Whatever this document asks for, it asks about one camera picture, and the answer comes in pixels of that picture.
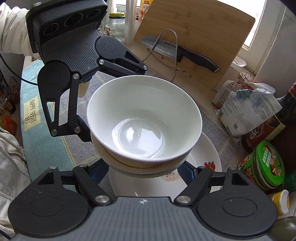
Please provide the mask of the white sleeve forearm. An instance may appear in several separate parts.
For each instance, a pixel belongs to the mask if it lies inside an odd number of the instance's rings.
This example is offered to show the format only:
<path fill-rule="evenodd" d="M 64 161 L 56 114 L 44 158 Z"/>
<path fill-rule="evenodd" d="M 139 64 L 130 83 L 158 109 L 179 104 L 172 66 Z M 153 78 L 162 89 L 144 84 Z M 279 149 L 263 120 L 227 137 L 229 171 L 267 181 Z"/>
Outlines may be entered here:
<path fill-rule="evenodd" d="M 26 24 L 28 9 L 15 6 L 10 8 L 1 3 L 1 52 L 23 54 L 41 60 L 38 53 L 33 53 Z"/>

